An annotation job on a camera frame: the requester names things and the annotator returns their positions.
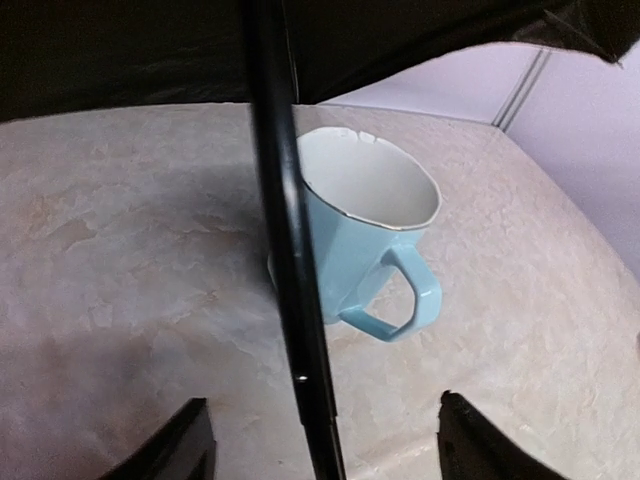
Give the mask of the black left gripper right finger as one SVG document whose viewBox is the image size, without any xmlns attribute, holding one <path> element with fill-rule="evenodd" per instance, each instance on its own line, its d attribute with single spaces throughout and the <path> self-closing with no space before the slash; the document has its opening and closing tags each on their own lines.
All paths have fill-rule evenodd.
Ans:
<svg viewBox="0 0 640 480">
<path fill-rule="evenodd" d="M 445 391 L 440 398 L 437 433 L 444 480 L 563 480 L 528 455 L 464 396 Z"/>
</svg>

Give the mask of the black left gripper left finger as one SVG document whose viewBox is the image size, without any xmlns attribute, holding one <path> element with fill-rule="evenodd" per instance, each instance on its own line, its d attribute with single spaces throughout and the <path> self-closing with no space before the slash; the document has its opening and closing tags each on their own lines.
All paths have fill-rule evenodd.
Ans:
<svg viewBox="0 0 640 480">
<path fill-rule="evenodd" d="M 191 398 L 138 450 L 101 479 L 214 479 L 216 459 L 208 402 L 205 398 Z"/>
</svg>

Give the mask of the pink and black folding umbrella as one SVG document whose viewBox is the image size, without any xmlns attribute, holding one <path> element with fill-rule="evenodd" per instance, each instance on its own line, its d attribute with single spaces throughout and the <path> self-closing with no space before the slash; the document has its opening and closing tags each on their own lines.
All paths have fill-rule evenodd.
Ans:
<svg viewBox="0 0 640 480">
<path fill-rule="evenodd" d="M 635 1 L 5 1 L 1 118 L 249 102 L 278 307 L 315 476 L 345 467 L 292 108 L 492 42 L 617 62 Z"/>
</svg>

